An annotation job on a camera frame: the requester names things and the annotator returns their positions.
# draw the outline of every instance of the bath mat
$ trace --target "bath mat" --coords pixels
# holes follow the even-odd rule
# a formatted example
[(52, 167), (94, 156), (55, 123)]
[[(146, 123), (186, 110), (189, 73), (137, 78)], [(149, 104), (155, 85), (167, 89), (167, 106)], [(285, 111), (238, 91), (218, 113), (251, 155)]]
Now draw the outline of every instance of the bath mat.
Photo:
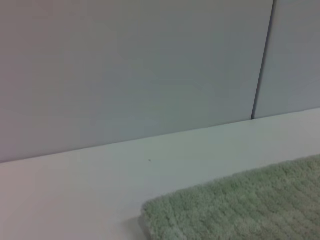
[(320, 156), (179, 190), (142, 216), (152, 240), (319, 240)]

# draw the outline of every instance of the white floor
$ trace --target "white floor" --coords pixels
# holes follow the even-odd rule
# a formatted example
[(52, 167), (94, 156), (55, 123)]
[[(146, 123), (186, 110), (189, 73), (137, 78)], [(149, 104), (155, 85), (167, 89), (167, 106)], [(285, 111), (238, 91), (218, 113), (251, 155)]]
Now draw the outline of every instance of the white floor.
[(1, 240), (145, 240), (156, 196), (320, 153), (320, 109), (0, 164)]

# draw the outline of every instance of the wall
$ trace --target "wall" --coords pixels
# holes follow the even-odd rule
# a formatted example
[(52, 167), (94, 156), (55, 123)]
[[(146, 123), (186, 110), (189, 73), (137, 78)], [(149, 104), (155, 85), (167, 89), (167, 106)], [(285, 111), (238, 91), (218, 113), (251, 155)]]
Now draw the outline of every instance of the wall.
[(3, 0), (0, 161), (248, 120), (271, 0)]
[(320, 108), (320, 2), (277, 0), (256, 117)]

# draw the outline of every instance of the rug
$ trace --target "rug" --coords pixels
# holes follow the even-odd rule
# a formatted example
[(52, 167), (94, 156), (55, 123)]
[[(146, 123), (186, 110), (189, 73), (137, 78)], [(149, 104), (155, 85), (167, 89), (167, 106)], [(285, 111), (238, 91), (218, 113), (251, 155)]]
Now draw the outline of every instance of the rug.
[(320, 156), (179, 190), (142, 216), (152, 240), (319, 240)]

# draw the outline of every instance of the gray wall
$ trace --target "gray wall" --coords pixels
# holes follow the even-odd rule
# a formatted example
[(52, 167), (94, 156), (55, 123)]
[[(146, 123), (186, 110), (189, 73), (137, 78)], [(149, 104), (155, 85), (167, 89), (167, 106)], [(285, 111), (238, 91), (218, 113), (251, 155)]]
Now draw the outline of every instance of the gray wall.
[(272, 0), (3, 0), (0, 161), (250, 119)]
[(256, 117), (320, 107), (320, 1), (277, 0)]

